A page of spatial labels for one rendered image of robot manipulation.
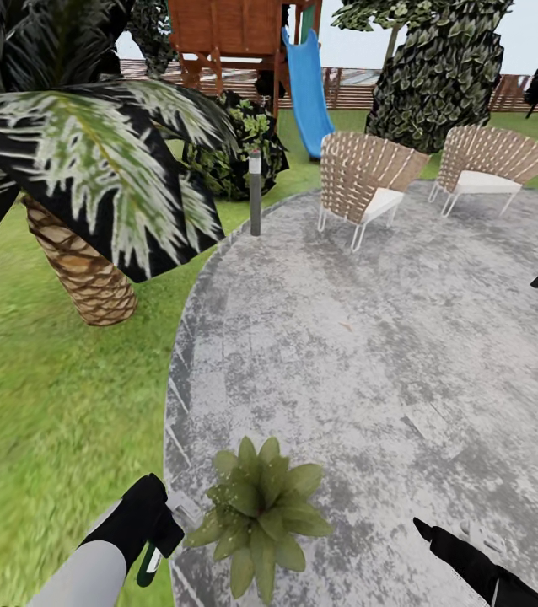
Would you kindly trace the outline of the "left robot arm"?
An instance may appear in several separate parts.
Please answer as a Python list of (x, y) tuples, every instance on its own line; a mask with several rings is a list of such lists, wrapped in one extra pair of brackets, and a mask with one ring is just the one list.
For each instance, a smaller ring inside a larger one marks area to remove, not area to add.
[(174, 520), (177, 513), (192, 528), (202, 527), (202, 510), (183, 492), (167, 500), (157, 476), (142, 476), (91, 525), (82, 544), (24, 607), (115, 607), (127, 572), (146, 544), (155, 544), (170, 559), (185, 538)]

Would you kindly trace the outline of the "insectifuge atomizer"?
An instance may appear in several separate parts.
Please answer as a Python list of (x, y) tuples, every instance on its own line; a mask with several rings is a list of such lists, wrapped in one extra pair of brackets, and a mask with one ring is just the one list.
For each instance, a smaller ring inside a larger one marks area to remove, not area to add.
[(143, 558), (142, 565), (140, 566), (140, 570), (137, 575), (137, 584), (140, 588), (144, 588), (145, 586), (149, 586), (152, 581), (156, 578), (156, 572), (159, 568), (160, 559), (162, 559), (163, 555), (155, 547), (155, 544), (149, 544), (147, 548), (147, 553)]

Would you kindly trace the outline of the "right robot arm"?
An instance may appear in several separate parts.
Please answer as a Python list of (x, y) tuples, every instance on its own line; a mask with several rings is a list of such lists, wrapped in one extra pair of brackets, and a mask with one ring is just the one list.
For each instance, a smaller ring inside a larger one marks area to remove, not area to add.
[(491, 607), (538, 607), (538, 590), (501, 566), (496, 566), (482, 552), (484, 545), (506, 554), (506, 542), (475, 520), (460, 522), (462, 534), (456, 537), (439, 526), (430, 527), (419, 518), (413, 523), (430, 543), (430, 551), (449, 563), (457, 574), (472, 586)]

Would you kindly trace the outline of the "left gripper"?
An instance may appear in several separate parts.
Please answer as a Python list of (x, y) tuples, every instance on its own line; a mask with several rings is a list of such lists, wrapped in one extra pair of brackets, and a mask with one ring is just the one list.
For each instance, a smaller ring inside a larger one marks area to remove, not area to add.
[(174, 551), (178, 543), (185, 538), (185, 533), (182, 526), (178, 526), (173, 519), (173, 514), (167, 513), (166, 515), (164, 523), (153, 531), (146, 541), (148, 544), (155, 544), (163, 557), (170, 559), (171, 551)]

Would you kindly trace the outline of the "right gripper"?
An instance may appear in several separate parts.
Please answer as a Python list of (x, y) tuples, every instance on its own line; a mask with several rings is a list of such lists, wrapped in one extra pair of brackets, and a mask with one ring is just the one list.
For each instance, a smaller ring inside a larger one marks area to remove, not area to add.
[(456, 535), (439, 526), (430, 527), (419, 518), (414, 518), (413, 523), (420, 535), (430, 543), (430, 551), (440, 560), (449, 563), (457, 574), (472, 586), (470, 577), (472, 564), (480, 559), (489, 561), (489, 558), (476, 547), (457, 539)]

